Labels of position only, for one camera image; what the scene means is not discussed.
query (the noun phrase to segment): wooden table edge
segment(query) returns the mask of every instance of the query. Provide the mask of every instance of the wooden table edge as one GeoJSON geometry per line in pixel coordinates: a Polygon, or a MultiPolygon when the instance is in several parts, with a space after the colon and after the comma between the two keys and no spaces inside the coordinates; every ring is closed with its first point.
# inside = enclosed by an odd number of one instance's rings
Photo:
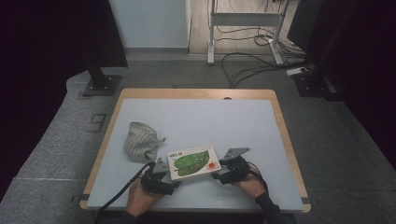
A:
{"type": "Polygon", "coordinates": [[[102,158],[105,154],[106,147],[110,135],[113,131],[114,124],[117,119],[117,115],[120,112],[122,101],[125,98],[145,98],[145,99],[244,99],[244,100],[270,100],[271,105],[274,109],[274,115],[276,123],[280,131],[284,148],[289,160],[291,173],[294,180],[296,181],[297,188],[300,196],[303,200],[304,211],[307,213],[311,210],[311,203],[309,202],[308,194],[304,185],[303,177],[298,166],[297,159],[294,154],[289,133],[286,127],[285,120],[280,109],[279,102],[276,98],[276,93],[272,90],[228,90],[228,89],[138,89],[138,88],[127,88],[122,90],[119,100],[117,101],[111,120],[108,124],[105,137],[102,145],[99,149],[95,163],[92,167],[90,177],[87,181],[87,185],[81,196],[79,206],[83,209],[88,209],[87,203],[89,195],[92,191],[94,180],[97,176],[102,158]]]}

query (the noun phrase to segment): white box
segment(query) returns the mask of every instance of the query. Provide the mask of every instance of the white box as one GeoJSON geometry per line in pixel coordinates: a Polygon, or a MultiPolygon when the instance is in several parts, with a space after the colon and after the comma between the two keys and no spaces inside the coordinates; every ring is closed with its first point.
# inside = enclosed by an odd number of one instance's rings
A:
{"type": "Polygon", "coordinates": [[[308,70],[305,67],[299,67],[299,68],[294,68],[286,71],[286,75],[293,76],[293,75],[299,75],[302,73],[306,73],[308,70]]]}
{"type": "Polygon", "coordinates": [[[173,181],[209,175],[221,169],[215,149],[211,145],[170,152],[168,162],[173,181]]]}

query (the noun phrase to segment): green leaf image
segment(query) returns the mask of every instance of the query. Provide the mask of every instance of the green leaf image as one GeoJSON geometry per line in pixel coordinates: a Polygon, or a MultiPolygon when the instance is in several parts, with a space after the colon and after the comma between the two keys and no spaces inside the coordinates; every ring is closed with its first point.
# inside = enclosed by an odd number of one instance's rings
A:
{"type": "Polygon", "coordinates": [[[183,156],[175,160],[175,167],[179,176],[192,175],[200,171],[209,162],[209,152],[203,151],[199,153],[183,156]]]}

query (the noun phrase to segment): gray floor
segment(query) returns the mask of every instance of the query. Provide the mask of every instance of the gray floor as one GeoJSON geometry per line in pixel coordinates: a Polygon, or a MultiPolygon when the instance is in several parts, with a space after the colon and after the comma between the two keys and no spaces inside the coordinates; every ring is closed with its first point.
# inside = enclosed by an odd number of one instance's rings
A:
{"type": "MultiPolygon", "coordinates": [[[[93,223],[79,208],[97,151],[123,88],[227,88],[219,61],[179,54],[128,55],[113,97],[81,97],[87,72],[67,81],[68,93],[55,119],[0,204],[0,223],[93,223]],[[92,119],[106,115],[101,128],[92,119]]],[[[258,65],[232,58],[232,74],[258,65]]],[[[297,223],[396,223],[396,172],[344,103],[301,98],[285,71],[257,75],[239,89],[277,94],[291,142],[312,202],[297,223]]]]}

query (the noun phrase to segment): gray cloth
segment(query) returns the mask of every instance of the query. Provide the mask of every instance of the gray cloth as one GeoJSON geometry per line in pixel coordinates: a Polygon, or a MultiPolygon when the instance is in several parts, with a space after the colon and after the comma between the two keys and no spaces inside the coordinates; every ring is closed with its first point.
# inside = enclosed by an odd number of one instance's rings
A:
{"type": "Polygon", "coordinates": [[[124,148],[132,161],[146,163],[157,159],[157,146],[164,141],[165,138],[159,140],[155,130],[148,125],[131,122],[124,148]]]}

